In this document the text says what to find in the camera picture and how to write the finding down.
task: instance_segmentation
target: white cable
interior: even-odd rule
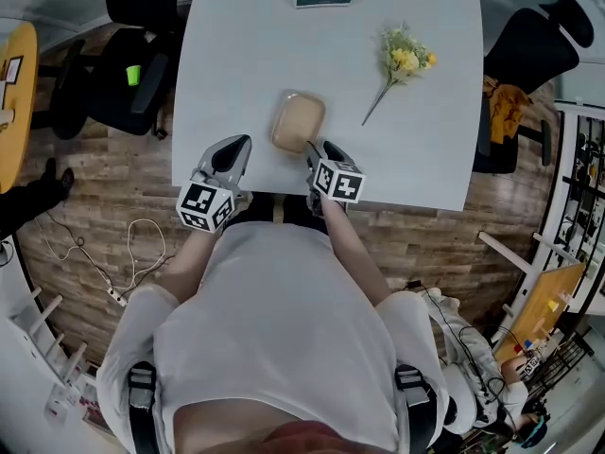
[[[134,272],[134,262],[135,262],[134,261],[134,256],[132,255],[132,250],[130,249],[130,230],[132,229],[132,225],[135,224],[136,222],[150,222],[153,225],[155,225],[156,228],[158,229],[158,232],[160,233],[160,237],[162,238],[162,243],[164,245],[164,250],[162,251],[162,255],[160,255],[160,257],[158,258],[158,260],[155,261],[155,264],[153,264],[153,266],[151,266],[150,268],[147,268],[147,269],[143,269],[143,270],[138,271],[138,272],[135,273]],[[105,273],[104,271],[102,271],[100,269],[100,267],[96,264],[95,260],[86,252],[86,250],[83,247],[81,247],[79,245],[72,246],[72,247],[70,247],[67,250],[67,254],[64,257],[59,257],[59,255],[55,252],[55,250],[50,245],[50,242],[48,241],[48,237],[46,236],[46,232],[44,231],[42,225],[40,224],[40,222],[38,221],[37,218],[36,218],[36,223],[38,224],[38,227],[40,228],[40,231],[43,234],[43,237],[44,237],[44,240],[46,241],[46,245],[48,246],[48,249],[50,249],[50,252],[55,257],[57,257],[57,259],[60,262],[63,262],[65,259],[67,259],[67,257],[69,257],[69,254],[71,253],[71,251],[73,251],[74,249],[80,249],[90,259],[90,261],[93,264],[93,266],[95,267],[96,271],[103,278],[103,281],[105,281],[110,286],[110,288],[113,288],[113,289],[128,290],[128,289],[132,288],[132,286],[134,286],[134,284],[135,284],[136,277],[139,274],[143,274],[144,272],[148,272],[148,271],[153,270],[158,264],[160,264],[160,262],[162,262],[162,259],[164,259],[164,256],[166,255],[166,241],[164,239],[164,234],[162,233],[162,229],[160,228],[160,226],[154,220],[151,220],[150,218],[138,218],[136,220],[133,220],[129,224],[129,234],[128,234],[127,243],[126,243],[126,246],[127,246],[128,250],[129,250],[129,254],[130,254],[130,261],[132,263],[132,280],[130,281],[130,284],[128,286],[114,286],[112,284],[111,278],[109,276],[107,276],[107,273]]]

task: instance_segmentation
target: green cup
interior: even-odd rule
[[[131,65],[126,68],[126,75],[129,78],[129,86],[138,86],[141,80],[141,66]]]

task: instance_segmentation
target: chair wheel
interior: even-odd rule
[[[153,135],[158,138],[158,140],[162,141],[164,138],[167,137],[168,133],[162,128],[158,128],[156,131],[153,132]]]

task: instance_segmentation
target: flower stem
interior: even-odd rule
[[[380,92],[380,94],[378,95],[378,97],[376,98],[376,100],[373,102],[373,104],[370,107],[370,110],[368,111],[368,113],[366,114],[366,117],[363,120],[363,123],[361,123],[361,126],[366,124],[366,121],[368,121],[368,118],[370,117],[370,114],[373,113],[374,109],[376,108],[376,106],[378,106],[378,103],[380,101],[382,101],[382,98],[385,96],[385,94],[387,93],[387,91],[391,88],[391,86],[395,83],[394,79],[389,79],[387,81],[387,84],[385,84],[385,87],[383,88],[383,90]]]

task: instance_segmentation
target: orange cloth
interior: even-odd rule
[[[502,145],[505,136],[514,138],[523,117],[521,107],[532,104],[531,99],[517,86],[488,76],[483,76],[483,94],[490,99],[492,142]]]

